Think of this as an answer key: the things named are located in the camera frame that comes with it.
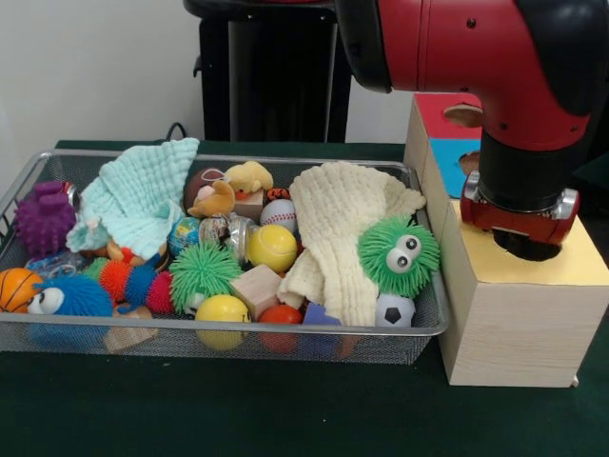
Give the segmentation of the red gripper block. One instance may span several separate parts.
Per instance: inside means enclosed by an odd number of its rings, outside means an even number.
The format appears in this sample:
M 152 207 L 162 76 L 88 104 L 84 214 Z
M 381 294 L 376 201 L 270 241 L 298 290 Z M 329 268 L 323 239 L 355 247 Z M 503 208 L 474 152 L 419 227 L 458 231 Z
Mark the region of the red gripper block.
M 476 192 L 462 193 L 462 221 L 483 230 L 522 235 L 538 243 L 559 246 L 573 226 L 580 207 L 580 195 L 566 189 L 558 202 L 542 212 L 515 212 L 500 209 L 483 200 Z

